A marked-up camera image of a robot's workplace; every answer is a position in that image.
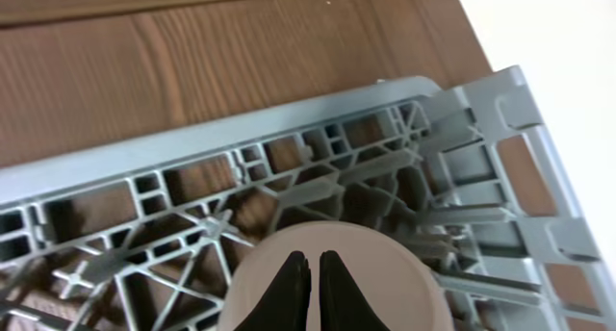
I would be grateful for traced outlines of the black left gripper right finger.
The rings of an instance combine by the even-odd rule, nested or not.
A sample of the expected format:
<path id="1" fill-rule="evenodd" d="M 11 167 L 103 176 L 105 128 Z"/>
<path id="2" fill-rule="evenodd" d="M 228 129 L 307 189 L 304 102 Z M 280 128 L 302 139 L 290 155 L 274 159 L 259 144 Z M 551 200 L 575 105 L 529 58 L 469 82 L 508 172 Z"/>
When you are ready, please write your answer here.
<path id="1" fill-rule="evenodd" d="M 320 256 L 319 301 L 321 331 L 389 331 L 333 250 Z"/>

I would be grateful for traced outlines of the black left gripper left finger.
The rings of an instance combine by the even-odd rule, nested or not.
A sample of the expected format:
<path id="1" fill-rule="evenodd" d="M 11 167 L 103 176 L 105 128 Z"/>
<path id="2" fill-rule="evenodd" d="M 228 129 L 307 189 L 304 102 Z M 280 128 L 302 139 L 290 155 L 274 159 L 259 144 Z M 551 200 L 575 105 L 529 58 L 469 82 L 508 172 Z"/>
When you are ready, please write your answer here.
<path id="1" fill-rule="evenodd" d="M 236 331 L 305 331 L 312 290 L 309 262 L 293 251 Z"/>

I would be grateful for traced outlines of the pink bowl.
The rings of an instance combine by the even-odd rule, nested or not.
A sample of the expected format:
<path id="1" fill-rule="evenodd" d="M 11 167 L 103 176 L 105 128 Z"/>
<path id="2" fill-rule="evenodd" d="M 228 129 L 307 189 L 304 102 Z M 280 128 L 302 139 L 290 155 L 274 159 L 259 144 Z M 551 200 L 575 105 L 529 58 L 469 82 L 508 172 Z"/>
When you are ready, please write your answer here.
<path id="1" fill-rule="evenodd" d="M 454 330 L 442 288 L 413 253 L 368 227 L 335 221 L 287 227 L 251 249 L 233 274 L 217 329 L 236 329 L 289 255 L 300 251 L 312 273 L 306 328 L 319 330 L 320 256 L 327 250 L 341 256 L 362 295 L 388 329 Z"/>

